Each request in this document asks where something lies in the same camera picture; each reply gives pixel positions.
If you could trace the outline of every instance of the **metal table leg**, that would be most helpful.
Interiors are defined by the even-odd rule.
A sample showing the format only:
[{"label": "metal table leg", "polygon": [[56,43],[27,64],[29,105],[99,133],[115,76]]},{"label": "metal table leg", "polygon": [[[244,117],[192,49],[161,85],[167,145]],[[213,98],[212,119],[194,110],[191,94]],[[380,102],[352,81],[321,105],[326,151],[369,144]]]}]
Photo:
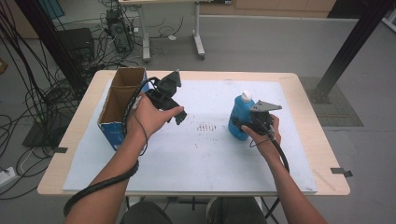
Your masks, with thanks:
[{"label": "metal table leg", "polygon": [[139,15],[140,27],[141,27],[142,33],[143,33],[143,62],[148,63],[149,60],[150,60],[150,55],[149,55],[149,34],[146,32],[143,8],[142,8],[141,5],[135,6],[135,8],[136,8],[137,13]]},{"label": "metal table leg", "polygon": [[204,46],[202,45],[201,37],[199,36],[199,2],[195,3],[195,30],[192,31],[192,36],[195,40],[195,45],[197,47],[198,55],[203,60],[205,58]]}]

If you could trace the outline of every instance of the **electronic equipment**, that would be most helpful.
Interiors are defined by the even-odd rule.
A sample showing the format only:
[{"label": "electronic equipment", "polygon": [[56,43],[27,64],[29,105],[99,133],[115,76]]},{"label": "electronic equipment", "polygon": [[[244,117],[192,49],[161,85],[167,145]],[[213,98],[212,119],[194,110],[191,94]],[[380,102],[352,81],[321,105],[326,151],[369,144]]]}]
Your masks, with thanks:
[{"label": "electronic equipment", "polygon": [[261,100],[250,108],[250,121],[241,122],[238,118],[232,118],[233,125],[237,126],[241,131],[242,125],[248,126],[254,132],[260,135],[273,134],[273,119],[269,113],[272,110],[281,109],[281,105],[272,105]]},{"label": "electronic equipment", "polygon": [[[154,82],[154,85],[156,85],[157,88],[146,91],[146,95],[157,109],[168,110],[179,106],[179,104],[172,99],[172,96],[177,91],[177,87],[181,87],[180,74],[178,71],[174,71],[162,80]],[[176,124],[180,124],[186,116],[187,114],[184,110],[176,115]]]},{"label": "electronic equipment", "polygon": [[94,59],[94,42],[89,28],[58,31],[58,36],[76,63]]},{"label": "electronic equipment", "polygon": [[113,37],[117,53],[125,53],[132,50],[132,38],[129,35],[125,22],[117,10],[109,9],[106,12],[108,31]]}]

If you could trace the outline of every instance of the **blue bottle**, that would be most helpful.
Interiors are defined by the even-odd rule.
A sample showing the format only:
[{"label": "blue bottle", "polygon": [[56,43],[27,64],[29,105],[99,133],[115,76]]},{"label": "blue bottle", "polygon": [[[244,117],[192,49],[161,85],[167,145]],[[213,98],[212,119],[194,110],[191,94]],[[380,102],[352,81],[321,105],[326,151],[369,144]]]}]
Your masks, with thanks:
[{"label": "blue bottle", "polygon": [[237,139],[245,141],[248,139],[248,134],[239,129],[233,124],[233,119],[238,119],[240,122],[250,122],[250,108],[254,105],[251,93],[249,91],[242,92],[241,95],[235,98],[233,105],[233,112],[228,121],[228,130]]}]

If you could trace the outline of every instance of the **wall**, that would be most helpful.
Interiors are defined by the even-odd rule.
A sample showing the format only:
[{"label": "wall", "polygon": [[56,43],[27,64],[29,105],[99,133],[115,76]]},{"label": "wall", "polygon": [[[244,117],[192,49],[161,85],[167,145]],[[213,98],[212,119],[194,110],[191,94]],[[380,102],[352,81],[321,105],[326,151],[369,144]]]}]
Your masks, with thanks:
[{"label": "wall", "polygon": [[326,18],[336,0],[233,0],[230,5],[202,3],[203,15]]}]

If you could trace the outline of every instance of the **blue box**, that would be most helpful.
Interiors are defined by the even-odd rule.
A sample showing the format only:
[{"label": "blue box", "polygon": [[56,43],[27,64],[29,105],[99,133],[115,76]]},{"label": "blue box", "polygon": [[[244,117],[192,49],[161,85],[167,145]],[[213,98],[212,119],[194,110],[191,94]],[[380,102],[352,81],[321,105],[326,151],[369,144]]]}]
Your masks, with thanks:
[{"label": "blue box", "polygon": [[[147,78],[145,68],[128,67],[119,68],[111,82],[102,113],[99,116],[98,126],[114,150],[119,148],[124,139],[122,117],[126,106],[134,91]],[[148,89],[149,84],[146,84],[143,91]]]}]

